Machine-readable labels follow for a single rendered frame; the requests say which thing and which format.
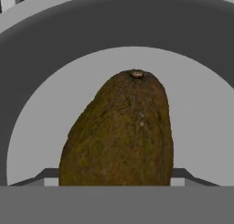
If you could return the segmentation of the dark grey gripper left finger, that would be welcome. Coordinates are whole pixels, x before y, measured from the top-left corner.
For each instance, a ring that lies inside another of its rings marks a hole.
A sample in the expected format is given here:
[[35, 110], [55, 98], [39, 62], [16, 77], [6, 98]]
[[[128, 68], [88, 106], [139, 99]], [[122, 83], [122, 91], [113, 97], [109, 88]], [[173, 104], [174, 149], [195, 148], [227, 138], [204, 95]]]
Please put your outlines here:
[[34, 177], [12, 184], [12, 187], [57, 187], [59, 185], [59, 170], [45, 168]]

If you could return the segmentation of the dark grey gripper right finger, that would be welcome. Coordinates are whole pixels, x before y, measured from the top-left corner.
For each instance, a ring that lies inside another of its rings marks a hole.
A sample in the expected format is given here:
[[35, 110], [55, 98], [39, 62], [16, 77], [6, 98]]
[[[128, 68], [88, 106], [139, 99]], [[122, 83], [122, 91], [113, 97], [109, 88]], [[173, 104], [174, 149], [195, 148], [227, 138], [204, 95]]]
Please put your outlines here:
[[184, 168], [175, 168], [171, 177], [172, 187], [216, 187], [217, 184], [194, 177]]

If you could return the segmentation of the brown green avocado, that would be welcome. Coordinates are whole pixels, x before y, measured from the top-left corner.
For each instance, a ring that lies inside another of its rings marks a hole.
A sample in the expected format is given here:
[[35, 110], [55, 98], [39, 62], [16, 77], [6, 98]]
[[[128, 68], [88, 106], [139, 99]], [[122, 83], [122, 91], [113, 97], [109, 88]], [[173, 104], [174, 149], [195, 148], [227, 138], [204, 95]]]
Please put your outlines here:
[[174, 145], [165, 88], [150, 72], [105, 82], [69, 130], [61, 186], [168, 186]]

